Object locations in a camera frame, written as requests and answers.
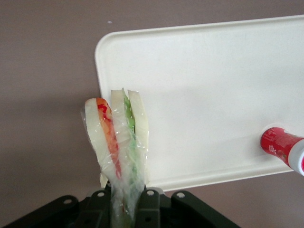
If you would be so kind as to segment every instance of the table surface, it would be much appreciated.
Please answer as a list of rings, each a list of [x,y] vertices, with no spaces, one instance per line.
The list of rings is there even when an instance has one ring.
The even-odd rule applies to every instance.
[[[100,96],[94,50],[105,34],[300,14],[303,0],[0,1],[0,227],[100,187],[80,110]],[[189,191],[241,227],[289,228],[304,223],[302,189],[290,172]]]

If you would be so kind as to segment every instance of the brown table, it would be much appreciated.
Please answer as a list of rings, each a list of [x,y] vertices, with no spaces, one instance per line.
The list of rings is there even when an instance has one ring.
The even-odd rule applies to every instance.
[[[303,0],[0,1],[0,227],[100,187],[80,109],[100,95],[102,36],[299,14]],[[190,191],[242,227],[290,228],[304,224],[302,189],[304,178],[291,172]]]

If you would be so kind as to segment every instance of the red bottle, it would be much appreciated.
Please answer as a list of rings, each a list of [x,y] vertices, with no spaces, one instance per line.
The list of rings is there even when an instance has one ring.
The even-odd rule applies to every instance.
[[[304,137],[290,134],[283,128],[272,127],[263,133],[261,147],[304,176]]]

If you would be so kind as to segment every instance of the bottle cap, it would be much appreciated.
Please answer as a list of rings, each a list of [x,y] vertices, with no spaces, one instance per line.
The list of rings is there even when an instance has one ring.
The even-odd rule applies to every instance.
[[[290,168],[304,176],[304,139],[298,141],[288,156]]]

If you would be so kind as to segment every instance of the wrapped sandwich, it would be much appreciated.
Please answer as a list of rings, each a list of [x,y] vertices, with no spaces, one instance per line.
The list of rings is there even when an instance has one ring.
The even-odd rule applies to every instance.
[[[111,107],[102,98],[85,103],[85,124],[101,168],[101,184],[111,183],[111,225],[131,228],[145,185],[148,121],[138,92],[113,90]]]

